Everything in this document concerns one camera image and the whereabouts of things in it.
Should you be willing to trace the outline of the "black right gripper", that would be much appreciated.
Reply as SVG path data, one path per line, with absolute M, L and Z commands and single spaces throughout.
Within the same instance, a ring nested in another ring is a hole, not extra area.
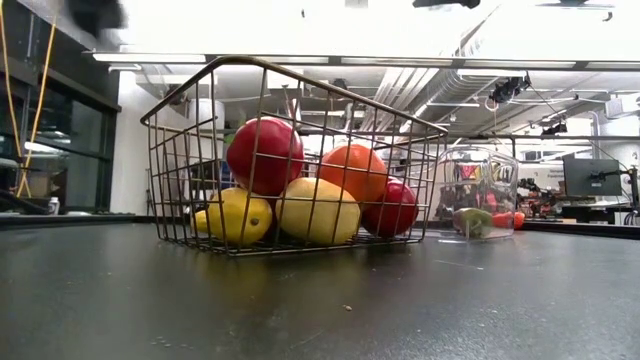
M 474 9 L 481 4 L 481 0 L 413 0 L 414 8 L 437 9 L 445 6 L 459 5 L 468 9 Z

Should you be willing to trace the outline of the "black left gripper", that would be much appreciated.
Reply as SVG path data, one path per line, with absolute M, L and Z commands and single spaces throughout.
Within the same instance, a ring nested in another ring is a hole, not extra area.
M 97 38 L 103 30 L 121 29 L 125 14 L 120 0 L 68 0 L 71 21 Z

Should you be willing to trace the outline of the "orange round fruit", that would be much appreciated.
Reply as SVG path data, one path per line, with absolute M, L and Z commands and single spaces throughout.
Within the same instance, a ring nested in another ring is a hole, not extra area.
M 359 202 L 373 202 L 385 192 L 387 167 L 369 147 L 341 145 L 325 154 L 317 176 L 331 182 Z

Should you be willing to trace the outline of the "green round produce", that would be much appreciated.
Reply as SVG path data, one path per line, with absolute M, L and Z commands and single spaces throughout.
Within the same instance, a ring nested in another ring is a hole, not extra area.
M 468 239 L 487 238 L 493 229 L 492 214 L 478 208 L 461 208 L 453 213 L 455 230 Z

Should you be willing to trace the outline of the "yellow lemon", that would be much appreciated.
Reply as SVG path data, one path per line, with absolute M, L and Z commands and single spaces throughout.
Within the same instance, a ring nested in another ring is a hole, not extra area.
M 273 213 L 270 204 L 242 188 L 227 188 L 215 194 L 209 205 L 210 232 L 222 240 L 243 247 L 263 238 L 271 227 Z

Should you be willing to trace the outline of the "large yellow oval produce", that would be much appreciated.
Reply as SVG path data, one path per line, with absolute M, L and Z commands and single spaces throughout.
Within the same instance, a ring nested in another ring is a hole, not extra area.
M 359 229 L 361 211 L 355 198 L 329 181 L 297 178 L 282 196 L 276 201 L 276 218 L 294 238 L 315 245 L 342 245 Z

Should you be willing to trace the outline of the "long ceiling light beam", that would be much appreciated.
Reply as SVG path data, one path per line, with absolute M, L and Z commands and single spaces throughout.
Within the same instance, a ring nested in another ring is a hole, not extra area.
M 84 51 L 99 62 L 135 64 L 204 64 L 225 58 L 214 54 Z M 640 60 L 530 60 L 474 57 L 375 57 L 337 55 L 253 55 L 278 65 L 503 69 L 533 71 L 640 72 Z

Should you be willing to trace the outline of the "black hanging ceiling device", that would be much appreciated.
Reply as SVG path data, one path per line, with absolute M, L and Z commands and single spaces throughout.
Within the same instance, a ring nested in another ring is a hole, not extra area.
M 509 77 L 504 82 L 495 85 L 489 98 L 496 104 L 506 103 L 530 86 L 531 79 L 528 74 L 522 77 Z

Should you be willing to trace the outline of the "white cylindrical tank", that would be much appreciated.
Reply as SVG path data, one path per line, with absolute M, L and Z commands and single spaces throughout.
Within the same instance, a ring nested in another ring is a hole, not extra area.
M 225 128 L 225 106 L 222 102 L 209 98 L 191 100 L 187 107 L 187 118 L 197 125 L 201 133 L 212 133 Z

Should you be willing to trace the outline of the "clear plastic bin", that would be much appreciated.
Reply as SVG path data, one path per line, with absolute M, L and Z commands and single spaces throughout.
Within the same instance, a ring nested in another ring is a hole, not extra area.
M 441 242 L 488 242 L 507 238 L 515 229 L 493 229 L 487 238 L 468 239 L 453 226 L 453 213 L 478 208 L 492 214 L 516 212 L 517 161 L 479 146 L 451 147 L 438 159 L 435 170 L 429 234 Z

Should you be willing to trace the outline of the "dark computer monitor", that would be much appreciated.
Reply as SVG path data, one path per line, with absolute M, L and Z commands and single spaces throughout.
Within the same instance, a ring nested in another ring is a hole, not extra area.
M 621 170 L 617 160 L 565 158 L 565 192 L 568 196 L 620 196 Z

